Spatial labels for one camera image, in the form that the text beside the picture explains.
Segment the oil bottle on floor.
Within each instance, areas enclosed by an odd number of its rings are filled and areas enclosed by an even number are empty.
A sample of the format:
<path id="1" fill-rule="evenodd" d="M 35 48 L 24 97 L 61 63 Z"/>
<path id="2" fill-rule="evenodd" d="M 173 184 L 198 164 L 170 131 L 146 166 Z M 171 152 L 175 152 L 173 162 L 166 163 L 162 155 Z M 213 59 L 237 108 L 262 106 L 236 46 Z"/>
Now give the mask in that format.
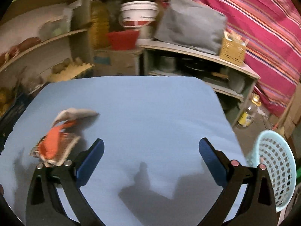
<path id="1" fill-rule="evenodd" d="M 258 113 L 258 108 L 260 106 L 260 97 L 257 94 L 253 93 L 247 103 L 247 107 L 243 110 L 237 121 L 237 126 L 239 128 L 247 128 L 248 126 L 250 126 L 256 114 Z"/>

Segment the white plastic bucket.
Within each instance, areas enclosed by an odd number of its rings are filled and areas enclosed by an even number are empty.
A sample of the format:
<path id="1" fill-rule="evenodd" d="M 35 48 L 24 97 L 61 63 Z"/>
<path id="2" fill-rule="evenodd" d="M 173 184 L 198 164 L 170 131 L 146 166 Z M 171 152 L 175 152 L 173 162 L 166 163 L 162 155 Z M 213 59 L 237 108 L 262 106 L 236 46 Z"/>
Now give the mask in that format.
<path id="1" fill-rule="evenodd" d="M 156 20 L 158 15 L 156 2 L 134 1 L 123 3 L 120 7 L 119 23 L 127 29 L 147 26 Z"/>

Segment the clear plastic food container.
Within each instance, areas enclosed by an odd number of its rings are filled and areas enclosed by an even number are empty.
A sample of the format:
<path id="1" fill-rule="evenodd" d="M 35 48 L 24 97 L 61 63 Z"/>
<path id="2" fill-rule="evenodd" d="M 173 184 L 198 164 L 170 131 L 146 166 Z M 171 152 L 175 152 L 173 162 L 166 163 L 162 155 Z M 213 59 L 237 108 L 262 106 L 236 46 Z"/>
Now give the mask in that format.
<path id="1" fill-rule="evenodd" d="M 49 40 L 51 38 L 60 36 L 70 32 L 71 20 L 66 16 L 58 17 L 55 20 L 50 20 L 44 23 L 38 32 L 41 41 Z"/>

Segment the yellow woven box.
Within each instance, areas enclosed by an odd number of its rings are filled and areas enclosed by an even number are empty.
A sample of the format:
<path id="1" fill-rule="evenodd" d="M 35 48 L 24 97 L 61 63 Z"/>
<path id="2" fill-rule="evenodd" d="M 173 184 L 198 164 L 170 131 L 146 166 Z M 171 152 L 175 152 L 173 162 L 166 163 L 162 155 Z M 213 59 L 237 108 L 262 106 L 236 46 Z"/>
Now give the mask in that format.
<path id="1" fill-rule="evenodd" d="M 242 36 L 234 31 L 224 31 L 219 57 L 231 62 L 236 66 L 242 67 L 244 64 L 246 45 L 248 39 L 242 40 Z"/>

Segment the red plastic bowl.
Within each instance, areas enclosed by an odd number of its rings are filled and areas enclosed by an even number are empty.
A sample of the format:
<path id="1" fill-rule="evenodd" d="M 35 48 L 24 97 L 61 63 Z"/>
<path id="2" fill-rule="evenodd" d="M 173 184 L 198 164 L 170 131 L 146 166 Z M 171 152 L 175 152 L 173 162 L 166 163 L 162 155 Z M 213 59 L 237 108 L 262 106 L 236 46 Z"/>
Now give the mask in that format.
<path id="1" fill-rule="evenodd" d="M 126 30 L 110 32 L 107 34 L 107 38 L 113 50 L 132 50 L 136 47 L 139 34 L 139 31 Z"/>

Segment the white paper napkin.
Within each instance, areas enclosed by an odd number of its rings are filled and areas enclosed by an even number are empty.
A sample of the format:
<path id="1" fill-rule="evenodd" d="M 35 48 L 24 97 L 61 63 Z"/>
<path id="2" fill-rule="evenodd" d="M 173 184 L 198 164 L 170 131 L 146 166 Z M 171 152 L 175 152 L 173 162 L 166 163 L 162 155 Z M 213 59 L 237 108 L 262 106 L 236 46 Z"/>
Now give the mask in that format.
<path id="1" fill-rule="evenodd" d="M 76 108 L 68 108 L 65 109 L 63 111 L 61 111 L 56 118 L 54 119 L 54 121 L 52 122 L 52 127 L 54 127 L 55 125 L 57 125 L 60 122 L 63 121 L 73 121 L 73 120 L 77 120 L 77 119 L 83 119 L 86 117 L 93 117 L 93 116 L 97 116 L 98 113 L 90 110 L 90 109 L 76 109 Z"/>

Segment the striped red curtain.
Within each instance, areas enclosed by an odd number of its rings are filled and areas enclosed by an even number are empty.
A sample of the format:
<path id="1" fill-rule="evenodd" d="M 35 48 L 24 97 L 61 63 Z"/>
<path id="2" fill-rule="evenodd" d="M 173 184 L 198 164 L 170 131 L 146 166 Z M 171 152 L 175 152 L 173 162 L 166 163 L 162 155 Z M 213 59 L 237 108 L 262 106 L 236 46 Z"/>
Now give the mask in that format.
<path id="1" fill-rule="evenodd" d="M 228 30 L 248 41 L 244 61 L 260 77 L 255 92 L 270 113 L 281 116 L 300 78 L 300 14 L 292 1 L 194 1 L 223 13 Z"/>

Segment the light blue plastic basket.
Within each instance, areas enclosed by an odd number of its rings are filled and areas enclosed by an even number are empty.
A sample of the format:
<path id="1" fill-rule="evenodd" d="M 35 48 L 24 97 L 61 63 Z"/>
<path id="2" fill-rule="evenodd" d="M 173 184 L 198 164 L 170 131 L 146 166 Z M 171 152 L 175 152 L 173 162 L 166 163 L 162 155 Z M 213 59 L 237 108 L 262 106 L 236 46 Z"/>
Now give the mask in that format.
<path id="1" fill-rule="evenodd" d="M 246 161 L 251 167 L 257 167 L 260 163 L 267 167 L 276 211 L 286 208 L 293 197 L 297 179 L 295 159 L 286 140 L 275 131 L 262 131 L 246 156 Z"/>

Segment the cardboard box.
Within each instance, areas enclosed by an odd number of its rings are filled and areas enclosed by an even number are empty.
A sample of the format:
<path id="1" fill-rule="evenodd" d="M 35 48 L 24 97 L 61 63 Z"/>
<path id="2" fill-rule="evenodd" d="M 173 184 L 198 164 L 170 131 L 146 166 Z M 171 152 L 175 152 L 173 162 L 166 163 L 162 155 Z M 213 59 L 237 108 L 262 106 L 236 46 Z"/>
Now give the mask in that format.
<path id="1" fill-rule="evenodd" d="M 94 76 L 139 76 L 142 58 L 143 49 L 140 47 L 133 50 L 95 50 Z"/>

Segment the low white shelf unit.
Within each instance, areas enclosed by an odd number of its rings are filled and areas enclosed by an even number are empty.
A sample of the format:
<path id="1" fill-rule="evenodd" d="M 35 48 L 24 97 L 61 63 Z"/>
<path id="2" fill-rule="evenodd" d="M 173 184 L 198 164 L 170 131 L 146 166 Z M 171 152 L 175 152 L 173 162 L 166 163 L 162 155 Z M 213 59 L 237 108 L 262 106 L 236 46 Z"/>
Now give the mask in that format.
<path id="1" fill-rule="evenodd" d="M 139 40 L 144 49 L 144 74 L 149 76 L 194 76 L 218 95 L 223 111 L 235 125 L 247 105 L 260 76 L 246 64 L 242 66 L 179 45 L 157 40 Z"/>

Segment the light blue tablecloth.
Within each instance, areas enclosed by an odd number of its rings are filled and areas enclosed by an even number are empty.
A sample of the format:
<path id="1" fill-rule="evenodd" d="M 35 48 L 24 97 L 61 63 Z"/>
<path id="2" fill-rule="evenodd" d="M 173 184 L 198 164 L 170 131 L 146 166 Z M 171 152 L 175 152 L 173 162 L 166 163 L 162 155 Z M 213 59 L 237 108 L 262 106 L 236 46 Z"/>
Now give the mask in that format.
<path id="1" fill-rule="evenodd" d="M 85 108 L 75 157 L 98 138 L 105 152 L 82 193 L 106 225 L 197 225 L 222 188 L 201 158 L 207 138 L 230 159 L 244 155 L 215 92 L 190 77 L 113 76 L 46 86 L 26 108 L 1 154 L 5 199 L 25 219 L 38 160 L 29 155 L 59 112 Z"/>

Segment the wooden wall shelf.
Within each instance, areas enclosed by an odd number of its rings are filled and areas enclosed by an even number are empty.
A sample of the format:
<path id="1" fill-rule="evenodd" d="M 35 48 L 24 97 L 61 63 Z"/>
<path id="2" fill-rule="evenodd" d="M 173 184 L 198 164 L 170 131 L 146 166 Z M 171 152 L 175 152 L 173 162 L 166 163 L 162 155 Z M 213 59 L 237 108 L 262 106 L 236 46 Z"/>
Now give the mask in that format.
<path id="1" fill-rule="evenodd" d="M 1 87 L 46 79 L 65 59 L 91 63 L 90 0 L 13 0 L 1 19 Z"/>

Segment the yellow egg tray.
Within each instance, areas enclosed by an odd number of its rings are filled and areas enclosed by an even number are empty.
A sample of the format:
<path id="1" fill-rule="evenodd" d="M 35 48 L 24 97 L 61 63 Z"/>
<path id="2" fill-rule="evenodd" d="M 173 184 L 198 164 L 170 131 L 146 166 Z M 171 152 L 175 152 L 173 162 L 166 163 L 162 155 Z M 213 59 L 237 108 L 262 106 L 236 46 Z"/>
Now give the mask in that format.
<path id="1" fill-rule="evenodd" d="M 51 68 L 47 82 L 65 82 L 74 79 L 90 77 L 93 75 L 94 64 L 82 61 L 77 57 L 74 60 L 67 58 Z"/>

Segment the grey fabric cover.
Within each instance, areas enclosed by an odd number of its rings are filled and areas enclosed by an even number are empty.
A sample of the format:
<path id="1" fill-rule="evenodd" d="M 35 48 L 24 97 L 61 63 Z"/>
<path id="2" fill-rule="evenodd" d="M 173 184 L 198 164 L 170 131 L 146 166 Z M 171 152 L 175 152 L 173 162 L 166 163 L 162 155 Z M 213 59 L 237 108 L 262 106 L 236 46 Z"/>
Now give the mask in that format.
<path id="1" fill-rule="evenodd" d="M 154 38 L 203 53 L 218 55 L 227 17 L 192 0 L 170 0 Z"/>

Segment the orange snack wrapper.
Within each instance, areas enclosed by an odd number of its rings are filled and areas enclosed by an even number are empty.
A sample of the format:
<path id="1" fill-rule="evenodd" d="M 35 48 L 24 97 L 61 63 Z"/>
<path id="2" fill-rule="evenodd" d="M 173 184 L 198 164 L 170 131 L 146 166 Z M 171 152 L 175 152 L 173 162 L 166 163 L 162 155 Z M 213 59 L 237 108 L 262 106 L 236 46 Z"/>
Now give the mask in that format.
<path id="1" fill-rule="evenodd" d="M 38 158 L 46 167 L 61 166 L 81 139 L 79 135 L 68 132 L 76 124 L 76 120 L 69 120 L 52 127 L 31 149 L 29 155 Z"/>

